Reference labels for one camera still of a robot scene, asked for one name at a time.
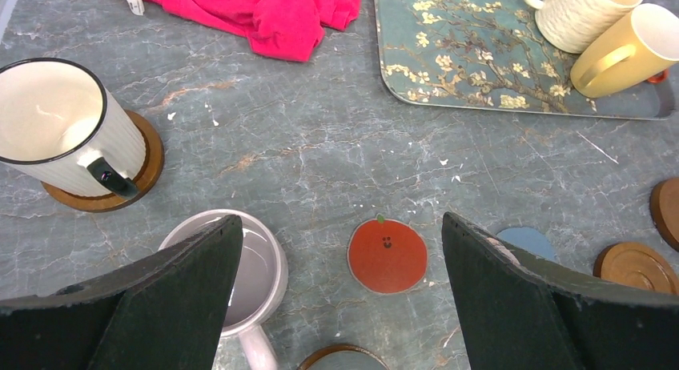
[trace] marble surface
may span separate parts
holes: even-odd
[[[156,251],[170,230],[217,207],[260,218],[283,245],[290,285],[264,329],[282,368],[352,343],[394,369],[469,368],[440,247],[455,210],[497,232],[530,226],[559,261],[591,272],[609,243],[637,240],[679,269],[649,217],[654,184],[679,175],[677,124],[571,119],[402,103],[380,79],[372,0],[329,30],[307,64],[124,0],[19,0],[0,63],[58,56],[91,68],[167,148],[156,187],[109,214],[71,210],[0,167],[0,298],[57,288]],[[353,229],[382,213],[426,241],[426,280],[378,296],[351,277]],[[222,339],[215,369],[244,369]]]

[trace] coaster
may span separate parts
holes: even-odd
[[[427,246],[407,224],[380,215],[356,228],[347,259],[354,278],[368,290],[395,294],[424,277]]]
[[[531,227],[505,228],[497,234],[497,237],[512,246],[522,248],[531,254],[556,263],[556,251],[547,237]]]
[[[594,276],[652,292],[677,294],[679,279],[669,263],[651,247],[623,242],[604,249],[594,264]]]
[[[651,218],[662,239],[679,251],[679,178],[667,179],[653,188]]]
[[[336,344],[311,354],[297,370],[388,370],[388,367],[364,348]]]
[[[125,110],[125,112],[130,116],[130,119],[132,119],[135,126],[142,132],[144,142],[147,145],[147,157],[144,159],[142,169],[133,180],[139,189],[139,195],[130,200],[125,200],[115,194],[84,197],[73,195],[70,192],[66,192],[60,188],[42,182],[42,186],[45,187],[47,194],[58,202],[76,210],[107,212],[118,210],[119,208],[129,206],[140,200],[155,185],[165,163],[163,141],[160,139],[158,132],[144,117],[133,111]]]

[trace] floral tray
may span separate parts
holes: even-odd
[[[679,12],[679,0],[646,0]],[[380,67],[408,103],[598,118],[665,119],[679,67],[589,99],[569,80],[576,57],[547,42],[523,0],[375,0]]]

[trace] red cloth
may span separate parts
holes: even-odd
[[[323,26],[344,30],[360,0],[149,0],[171,14],[244,36],[256,54],[306,62]]]

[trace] red object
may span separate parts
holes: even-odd
[[[149,0],[171,14],[243,36],[256,54],[306,62],[323,26],[344,30],[360,0]]]
[[[427,246],[408,225],[390,219],[361,224],[349,243],[349,268],[369,290],[404,292],[427,271]]]
[[[652,84],[658,84],[661,82],[664,82],[665,79],[669,76],[669,70],[664,70],[660,74],[654,75],[648,79],[646,79],[649,83]]]

